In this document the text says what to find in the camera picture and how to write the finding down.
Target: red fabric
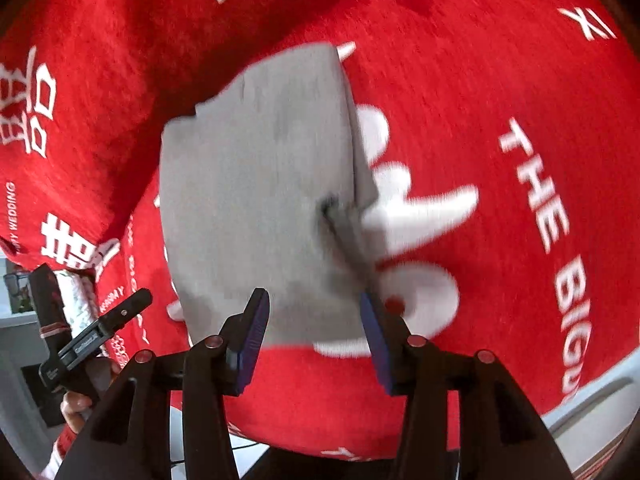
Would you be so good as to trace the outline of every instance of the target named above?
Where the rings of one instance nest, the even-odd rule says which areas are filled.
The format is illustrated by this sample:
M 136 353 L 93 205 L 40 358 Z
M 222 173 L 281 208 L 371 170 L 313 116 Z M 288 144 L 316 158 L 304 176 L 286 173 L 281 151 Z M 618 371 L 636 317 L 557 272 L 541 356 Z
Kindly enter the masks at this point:
M 96 283 L 96 304 L 100 314 L 105 314 L 115 308 L 130 294 L 125 269 L 125 257 L 121 247 L 118 254 L 104 266 Z M 146 348 L 141 345 L 141 336 L 141 330 L 136 320 L 127 323 L 107 341 L 106 347 L 109 357 L 116 361 L 120 367 L 124 367 L 138 350 Z
M 576 7 L 604 38 L 558 11 Z M 540 412 L 562 401 L 568 370 L 582 367 L 573 379 L 585 384 L 635 348 L 640 68 L 598 0 L 34 0 L 0 43 L 0 59 L 23 67 L 36 45 L 34 71 L 46 62 L 57 93 L 54 119 L 40 120 L 46 160 L 21 142 L 0 147 L 19 211 L 16 230 L 0 219 L 8 249 L 18 235 L 12 258 L 52 263 L 41 254 L 47 213 L 96 247 L 120 238 L 98 302 L 120 286 L 132 291 L 132 278 L 154 294 L 142 323 L 121 331 L 121 360 L 146 346 L 184 349 L 184 328 L 165 311 L 175 295 L 153 206 L 162 125 L 249 62 L 308 41 L 356 43 L 344 63 L 354 99 L 380 110 L 390 132 L 374 168 L 405 165 L 408 199 L 478 190 L 457 228 L 379 262 L 382 273 L 418 263 L 455 279 L 459 305 L 434 337 L 441 348 L 492 348 Z M 530 153 L 501 148 L 511 118 Z M 554 190 L 532 206 L 516 168 L 537 155 L 540 180 L 551 177 Z M 557 200 L 568 227 L 556 218 L 547 253 L 536 214 Z M 555 280 L 578 256 L 586 288 L 561 312 Z M 357 460 L 395 453 L 403 400 L 384 395 L 368 358 L 281 348 L 261 352 L 252 384 L 226 408 L 248 437 Z
M 66 456 L 66 452 L 69 451 L 69 448 L 73 444 L 76 439 L 76 434 L 73 432 L 71 427 L 68 424 L 65 424 L 65 427 L 62 429 L 62 432 L 58 436 L 56 440 L 56 449 L 60 454 L 60 458 L 64 458 Z

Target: white floor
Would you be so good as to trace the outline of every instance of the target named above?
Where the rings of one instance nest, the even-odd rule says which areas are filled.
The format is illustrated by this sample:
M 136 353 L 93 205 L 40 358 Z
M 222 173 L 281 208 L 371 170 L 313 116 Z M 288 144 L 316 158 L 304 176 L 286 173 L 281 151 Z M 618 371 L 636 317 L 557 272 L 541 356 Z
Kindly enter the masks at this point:
M 172 407 L 170 417 L 171 460 L 182 460 L 184 458 L 182 448 L 182 412 Z M 231 435 L 231 447 L 248 446 L 249 444 L 254 444 L 254 442 Z M 267 449 L 269 449 L 269 446 L 266 444 L 257 444 L 256 446 L 235 450 L 234 458 L 236 459 L 238 475 L 242 478 L 242 476 L 249 471 L 251 466 L 262 456 L 262 454 L 267 451 Z M 176 465 L 171 470 L 171 473 L 172 480 L 186 480 L 187 478 L 184 471 L 184 464 Z

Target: metal bolt head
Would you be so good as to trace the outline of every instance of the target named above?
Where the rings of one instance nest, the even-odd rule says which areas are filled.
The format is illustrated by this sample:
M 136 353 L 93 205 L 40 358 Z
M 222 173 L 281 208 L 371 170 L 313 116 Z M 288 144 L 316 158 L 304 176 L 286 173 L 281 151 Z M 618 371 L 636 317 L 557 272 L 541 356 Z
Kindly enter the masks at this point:
M 137 363 L 144 364 L 151 361 L 154 353 L 151 350 L 141 350 L 133 356 Z
M 224 340 L 219 335 L 210 335 L 204 340 L 204 346 L 207 348 L 220 348 Z
M 495 361 L 495 355 L 490 350 L 481 350 L 476 355 L 478 356 L 478 360 L 486 365 L 490 365 Z
M 427 344 L 427 338 L 421 335 L 411 334 L 406 339 L 406 342 L 409 346 L 412 346 L 413 348 L 421 348 Z

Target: gray towel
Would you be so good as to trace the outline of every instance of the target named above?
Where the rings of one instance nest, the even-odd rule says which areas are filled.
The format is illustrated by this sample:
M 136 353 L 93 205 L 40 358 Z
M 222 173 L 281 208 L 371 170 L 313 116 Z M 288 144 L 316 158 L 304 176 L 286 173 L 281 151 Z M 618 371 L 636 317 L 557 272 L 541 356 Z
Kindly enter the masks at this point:
M 321 217 L 333 194 L 377 198 L 338 55 L 310 44 L 257 63 L 195 117 L 162 134 L 161 217 L 169 267 L 194 342 L 271 297 L 265 344 L 363 335 L 362 284 Z

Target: finger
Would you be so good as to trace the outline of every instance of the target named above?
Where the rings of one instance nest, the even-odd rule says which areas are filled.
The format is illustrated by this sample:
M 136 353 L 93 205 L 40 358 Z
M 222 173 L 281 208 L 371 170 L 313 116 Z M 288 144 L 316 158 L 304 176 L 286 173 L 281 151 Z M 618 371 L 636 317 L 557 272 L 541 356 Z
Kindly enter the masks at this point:
M 60 404 L 60 412 L 65 418 L 66 423 L 71 428 L 71 431 L 78 434 L 84 426 L 84 419 L 81 412 L 91 406 L 92 401 L 89 397 L 76 392 L 67 392 Z
M 111 361 L 111 375 L 117 376 L 121 371 L 120 365 L 116 361 Z

